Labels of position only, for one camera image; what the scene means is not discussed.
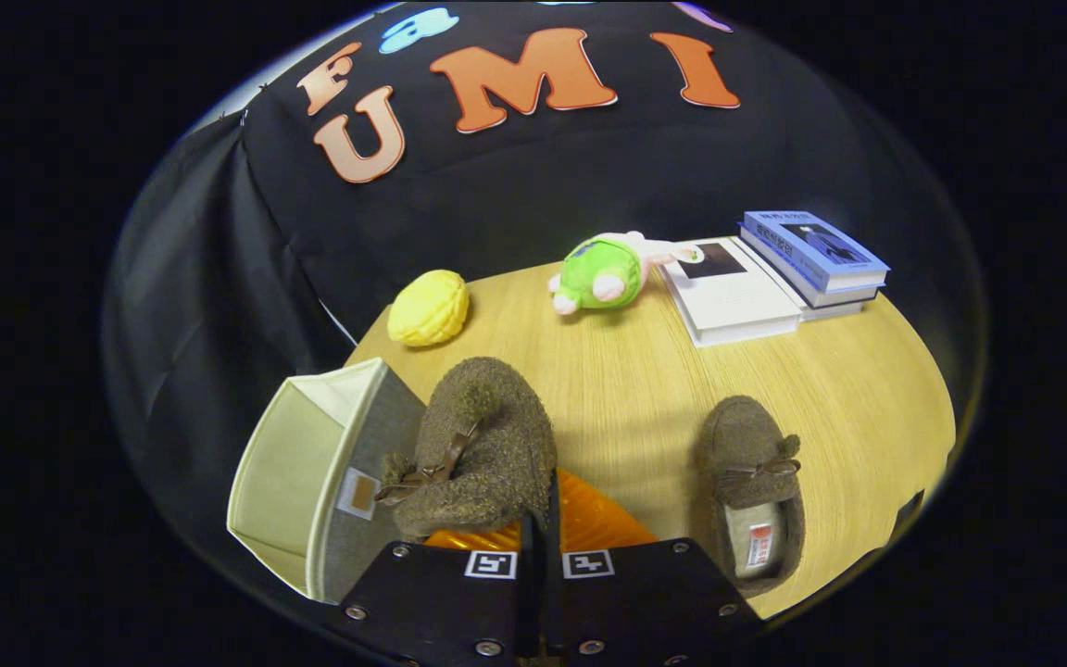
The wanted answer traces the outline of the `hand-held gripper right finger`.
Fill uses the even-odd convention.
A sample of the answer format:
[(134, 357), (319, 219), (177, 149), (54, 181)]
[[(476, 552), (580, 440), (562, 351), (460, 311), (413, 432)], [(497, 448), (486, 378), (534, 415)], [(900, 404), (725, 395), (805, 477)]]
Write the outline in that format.
[(766, 623), (689, 537), (566, 547), (547, 515), (547, 653), (563, 666), (724, 666)]

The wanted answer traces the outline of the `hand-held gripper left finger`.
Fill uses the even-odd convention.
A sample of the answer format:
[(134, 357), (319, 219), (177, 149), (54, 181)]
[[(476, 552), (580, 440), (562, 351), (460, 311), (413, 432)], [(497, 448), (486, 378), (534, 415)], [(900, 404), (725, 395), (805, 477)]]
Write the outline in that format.
[(325, 629), (381, 666), (524, 666), (534, 658), (534, 520), (517, 547), (394, 541), (378, 552)]

